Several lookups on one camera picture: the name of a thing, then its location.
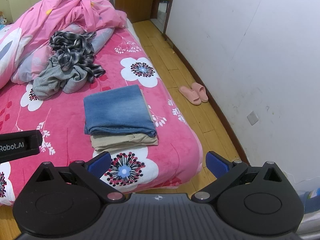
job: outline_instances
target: flower center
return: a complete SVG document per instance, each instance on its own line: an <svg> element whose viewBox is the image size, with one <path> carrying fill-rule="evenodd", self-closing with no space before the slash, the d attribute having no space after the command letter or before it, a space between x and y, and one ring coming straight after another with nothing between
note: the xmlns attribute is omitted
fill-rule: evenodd
<svg viewBox="0 0 320 240"><path fill-rule="evenodd" d="M0 198L5 197L5 186L7 185L7 182L4 180L4 173L0 173Z"/></svg>
<svg viewBox="0 0 320 240"><path fill-rule="evenodd" d="M38 100L39 98L37 98L37 96L35 95L35 93L33 92L33 89L30 90L29 93L29 100L33 101L33 100Z"/></svg>
<svg viewBox="0 0 320 240"><path fill-rule="evenodd" d="M156 72L153 67L150 67L144 62L136 62L135 64L132 64L131 71L139 77L152 77Z"/></svg>
<svg viewBox="0 0 320 240"><path fill-rule="evenodd" d="M139 177L143 176L141 169L144 167L144 163L139 162L134 153L129 152L128 155L120 153L113 159L105 176L110 176L107 181L113 187L116 185L125 186L138 182Z"/></svg>

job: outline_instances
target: pink slipper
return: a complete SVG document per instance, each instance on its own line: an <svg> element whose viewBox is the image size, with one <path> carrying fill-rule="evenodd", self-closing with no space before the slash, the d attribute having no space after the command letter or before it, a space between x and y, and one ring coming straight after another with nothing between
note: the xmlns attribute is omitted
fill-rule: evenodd
<svg viewBox="0 0 320 240"><path fill-rule="evenodd" d="M200 99L201 99L202 102L204 102L204 103L208 102L208 96L207 96L207 94L206 94L206 92L205 92L204 86L202 86L202 85L200 85L200 84L198 84L198 83L193 83L193 84L191 85L191 88L192 88L195 92L197 92L197 94L198 94L198 96L200 97Z"/></svg>
<svg viewBox="0 0 320 240"><path fill-rule="evenodd" d="M185 86L179 87L179 91L182 95L184 95L184 97L186 99L188 99L190 101L190 103L192 103L196 106L201 104L201 99L199 98L197 92L195 92Z"/></svg>

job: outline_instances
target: blue denim jeans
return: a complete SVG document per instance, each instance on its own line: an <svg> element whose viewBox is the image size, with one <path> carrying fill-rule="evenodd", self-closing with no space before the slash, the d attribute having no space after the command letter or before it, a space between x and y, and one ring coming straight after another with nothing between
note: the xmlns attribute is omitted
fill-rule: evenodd
<svg viewBox="0 0 320 240"><path fill-rule="evenodd" d="M84 98L85 134L144 133L156 136L138 85L117 88Z"/></svg>

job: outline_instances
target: doorway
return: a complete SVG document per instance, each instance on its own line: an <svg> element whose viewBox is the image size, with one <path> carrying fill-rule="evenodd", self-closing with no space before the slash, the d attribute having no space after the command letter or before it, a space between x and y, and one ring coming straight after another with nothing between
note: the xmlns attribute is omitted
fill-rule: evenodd
<svg viewBox="0 0 320 240"><path fill-rule="evenodd" d="M161 31L161 33L164 33L165 23L171 2L171 0L154 0L151 21Z"/></svg>

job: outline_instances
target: floral bedspread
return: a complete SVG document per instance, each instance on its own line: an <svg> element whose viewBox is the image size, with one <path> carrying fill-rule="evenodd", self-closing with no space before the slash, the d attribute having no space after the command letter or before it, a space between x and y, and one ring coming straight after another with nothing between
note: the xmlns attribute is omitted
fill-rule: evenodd
<svg viewBox="0 0 320 240"><path fill-rule="evenodd" d="M111 152L113 162L102 180L122 192L177 187L202 167L202 148L138 42L126 29L115 33L96 55L106 74L78 92L58 92L39 100L32 84L8 83L0 90L0 133L40 130L40 154L0 164L0 204L11 205L44 161L68 166L97 153L84 134L83 98L89 94L138 84L156 125L159 145Z"/></svg>

